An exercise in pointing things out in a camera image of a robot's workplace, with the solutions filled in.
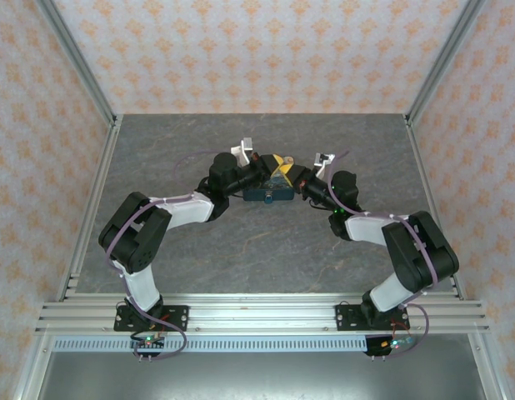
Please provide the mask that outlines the starry night print box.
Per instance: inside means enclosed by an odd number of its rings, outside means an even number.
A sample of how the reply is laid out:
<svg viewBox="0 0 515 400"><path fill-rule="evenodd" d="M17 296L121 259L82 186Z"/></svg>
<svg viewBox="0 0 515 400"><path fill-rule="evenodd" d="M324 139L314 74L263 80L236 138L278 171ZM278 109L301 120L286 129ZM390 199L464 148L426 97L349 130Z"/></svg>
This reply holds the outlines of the starry night print box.
<svg viewBox="0 0 515 400"><path fill-rule="evenodd" d="M291 156L280 156L283 164L294 164L294 158ZM247 202L261 202L264 199L265 193L271 193L273 202L291 201L294 199L294 190L291 183L283 175L282 187L251 187L242 191L242 198Z"/></svg>

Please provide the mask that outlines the aluminium mounting beam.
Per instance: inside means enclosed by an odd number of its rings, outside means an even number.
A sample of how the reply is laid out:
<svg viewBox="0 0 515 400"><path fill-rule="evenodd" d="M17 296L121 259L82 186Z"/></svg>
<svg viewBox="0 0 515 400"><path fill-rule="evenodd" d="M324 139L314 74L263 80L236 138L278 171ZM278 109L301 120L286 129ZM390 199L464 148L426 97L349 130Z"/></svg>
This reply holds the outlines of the aluminium mounting beam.
<svg viewBox="0 0 515 400"><path fill-rule="evenodd" d="M69 292L61 302L46 302L36 322L39 333L113 333L116 293ZM187 330L197 335L309 334L335 335L335 307L358 304L358 293L166 294L170 305L187 305ZM479 301L462 300L452 292L430 292L407 308L411 333L489 333Z"/></svg>

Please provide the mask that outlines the grey metal panel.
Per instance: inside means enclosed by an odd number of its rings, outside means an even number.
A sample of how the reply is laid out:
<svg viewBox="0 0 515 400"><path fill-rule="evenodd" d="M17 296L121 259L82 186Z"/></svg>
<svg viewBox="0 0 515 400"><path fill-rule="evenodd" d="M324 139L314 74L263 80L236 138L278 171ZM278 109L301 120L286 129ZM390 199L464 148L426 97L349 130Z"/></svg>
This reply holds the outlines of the grey metal panel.
<svg viewBox="0 0 515 400"><path fill-rule="evenodd" d="M38 400L486 400L474 361L424 352L188 353L139 362L124 353L55 353Z"/></svg>

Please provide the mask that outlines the aluminium side rail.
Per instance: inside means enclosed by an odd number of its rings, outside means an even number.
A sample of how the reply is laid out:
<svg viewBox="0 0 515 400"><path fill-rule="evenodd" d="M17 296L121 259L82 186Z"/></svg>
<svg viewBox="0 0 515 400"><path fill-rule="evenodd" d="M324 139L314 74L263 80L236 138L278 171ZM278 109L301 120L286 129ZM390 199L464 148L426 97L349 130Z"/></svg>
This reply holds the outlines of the aluminium side rail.
<svg viewBox="0 0 515 400"><path fill-rule="evenodd" d="M85 212L83 214L82 224L74 246L71 261L66 269L64 278L61 281L61 287L57 295L57 301L60 303L65 299L68 284L73 276L77 276L81 272L83 260L88 248L89 238L93 230L94 221L97 215L98 206L103 193L103 187L107 178L108 169L113 157L114 148L118 140L118 134L123 122L123 115L118 114L109 124L107 137L102 147L102 152L98 160L96 173L93 176L89 198L87 200Z"/></svg>
<svg viewBox="0 0 515 400"><path fill-rule="evenodd" d="M419 173L421 176L424 192L427 197L427 202L428 202L430 213L432 214L432 217L433 217L435 223L437 224L437 226L440 229L443 229L440 217L438 215L436 203L435 203L435 200L433 197L433 190L428 181L427 169L425 168L425 165L423 163L422 156L420 153L420 147L418 146L418 140L416 139L415 132L413 130L413 123L407 114L403 114L402 116L403 116L404 123L405 123L406 129L407 129L407 135L408 135L409 141L411 143L412 150L413 150L416 162L417 162L417 167L418 167L418 170L419 170ZM466 299L466 295L463 293L463 290L461 288L461 285L460 285L460 282L458 279L458 275L452 274L449 277L445 278L443 281L445 283L449 283L452 285L452 292L456 295L456 297L460 301L464 301Z"/></svg>

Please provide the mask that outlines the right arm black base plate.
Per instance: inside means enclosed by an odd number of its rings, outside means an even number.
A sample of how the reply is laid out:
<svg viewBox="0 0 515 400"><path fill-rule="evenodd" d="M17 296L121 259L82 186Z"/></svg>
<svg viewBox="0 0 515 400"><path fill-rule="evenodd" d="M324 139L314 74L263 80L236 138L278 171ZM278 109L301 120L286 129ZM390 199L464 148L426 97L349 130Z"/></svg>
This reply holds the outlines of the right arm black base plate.
<svg viewBox="0 0 515 400"><path fill-rule="evenodd" d="M395 307L380 312L365 304L345 302L335 306L335 321L338 331L406 331L410 328L406 310Z"/></svg>

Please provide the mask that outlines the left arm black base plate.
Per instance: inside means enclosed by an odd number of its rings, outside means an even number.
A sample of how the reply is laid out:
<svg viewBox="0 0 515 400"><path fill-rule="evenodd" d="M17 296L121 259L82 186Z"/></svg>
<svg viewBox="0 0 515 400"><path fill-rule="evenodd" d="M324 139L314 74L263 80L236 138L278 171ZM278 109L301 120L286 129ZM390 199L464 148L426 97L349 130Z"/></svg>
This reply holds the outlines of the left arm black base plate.
<svg viewBox="0 0 515 400"><path fill-rule="evenodd" d="M183 331L187 330L188 325L188 306L168 306L164 305L161 308L161 316L158 319L166 323L180 328ZM120 304L117 306L117 314L114 319L113 330L115 332L174 332L171 327L166 327L163 324L153 322L152 320L143 317L132 306Z"/></svg>

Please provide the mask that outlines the aluminium corner post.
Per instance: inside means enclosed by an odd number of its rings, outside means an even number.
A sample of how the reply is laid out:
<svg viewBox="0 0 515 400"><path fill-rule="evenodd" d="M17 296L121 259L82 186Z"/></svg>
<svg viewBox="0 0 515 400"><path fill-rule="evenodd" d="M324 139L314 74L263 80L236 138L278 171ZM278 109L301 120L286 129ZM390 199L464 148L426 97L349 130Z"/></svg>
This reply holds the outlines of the aluminium corner post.
<svg viewBox="0 0 515 400"><path fill-rule="evenodd" d="M50 28L54 31L58 42L79 76L80 81L94 101L96 109L109 125L113 125L117 119L117 115L112 110L109 101L104 95L92 69L89 67L86 58L83 56L82 50L73 37L57 4L54 0L34 1L42 12L42 15L46 18Z"/></svg>
<svg viewBox="0 0 515 400"><path fill-rule="evenodd" d="M446 42L437 55L432 68L424 80L417 96L415 97L408 113L404 115L406 124L412 127L419 120L424 108L435 93L444 73L461 47L463 40L475 23L478 14L487 0L467 0L464 9L460 13Z"/></svg>

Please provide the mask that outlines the aluminium frame leg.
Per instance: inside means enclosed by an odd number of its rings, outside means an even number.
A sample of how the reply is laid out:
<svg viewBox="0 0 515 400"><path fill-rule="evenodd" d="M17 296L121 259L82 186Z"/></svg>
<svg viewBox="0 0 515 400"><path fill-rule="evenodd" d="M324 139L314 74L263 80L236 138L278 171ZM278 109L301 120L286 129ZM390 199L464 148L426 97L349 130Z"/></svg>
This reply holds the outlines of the aluminium frame leg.
<svg viewBox="0 0 515 400"><path fill-rule="evenodd" d="M486 400L512 400L492 336L475 332L467 337Z"/></svg>
<svg viewBox="0 0 515 400"><path fill-rule="evenodd" d="M13 400L38 400L53 352L53 335L36 336L28 351Z"/></svg>

